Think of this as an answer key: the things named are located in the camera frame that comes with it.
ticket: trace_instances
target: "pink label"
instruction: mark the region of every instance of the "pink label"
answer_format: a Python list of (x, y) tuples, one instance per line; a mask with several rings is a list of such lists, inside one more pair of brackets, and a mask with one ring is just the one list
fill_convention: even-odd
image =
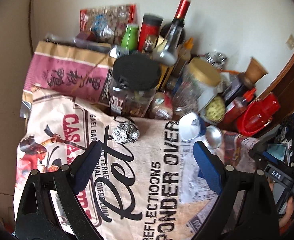
[(109, 105), (111, 77), (112, 70), (108, 68), (34, 54), (24, 90), (31, 91), (31, 87), (37, 85), (67, 96)]

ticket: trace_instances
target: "red thermos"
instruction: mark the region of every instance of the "red thermos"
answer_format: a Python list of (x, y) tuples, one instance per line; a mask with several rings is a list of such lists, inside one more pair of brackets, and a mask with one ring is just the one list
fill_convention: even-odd
[(142, 51), (142, 48), (145, 44), (145, 40), (148, 35), (155, 35), (158, 37), (159, 29), (162, 22), (163, 22), (163, 19), (158, 16), (151, 15), (151, 14), (144, 14), (144, 19), (142, 21), (142, 26), (141, 26), (140, 35), (139, 35), (139, 42), (138, 42), (139, 51)]
[(258, 133), (272, 120), (280, 108), (280, 104), (273, 93), (269, 93), (265, 99), (254, 100), (247, 110), (237, 118), (236, 126), (238, 132), (245, 136)]

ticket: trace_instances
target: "brown cone-shaped object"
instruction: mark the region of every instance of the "brown cone-shaped object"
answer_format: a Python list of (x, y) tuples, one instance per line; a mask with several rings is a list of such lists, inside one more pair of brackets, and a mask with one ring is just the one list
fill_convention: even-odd
[(245, 72), (246, 77), (255, 84), (266, 74), (268, 74), (267, 70), (255, 58), (251, 57), (250, 63)]

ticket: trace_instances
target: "black lid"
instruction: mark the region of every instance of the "black lid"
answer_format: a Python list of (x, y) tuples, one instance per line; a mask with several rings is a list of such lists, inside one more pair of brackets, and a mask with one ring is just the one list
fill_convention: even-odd
[(152, 89), (158, 85), (160, 75), (159, 63), (144, 54), (127, 55), (114, 62), (113, 78), (126, 90)]
[(163, 18), (158, 17), (156, 15), (152, 14), (144, 14), (144, 19), (142, 21), (143, 24), (148, 24), (152, 26), (161, 26), (161, 23), (163, 22)]

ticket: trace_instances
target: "wooden door frame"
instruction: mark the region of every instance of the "wooden door frame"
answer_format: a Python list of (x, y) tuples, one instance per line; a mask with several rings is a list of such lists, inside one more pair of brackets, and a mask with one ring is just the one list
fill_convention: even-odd
[(265, 98), (270, 92), (276, 95), (281, 107), (274, 115), (272, 122), (255, 137), (264, 135), (294, 112), (294, 53), (284, 69), (259, 97)]

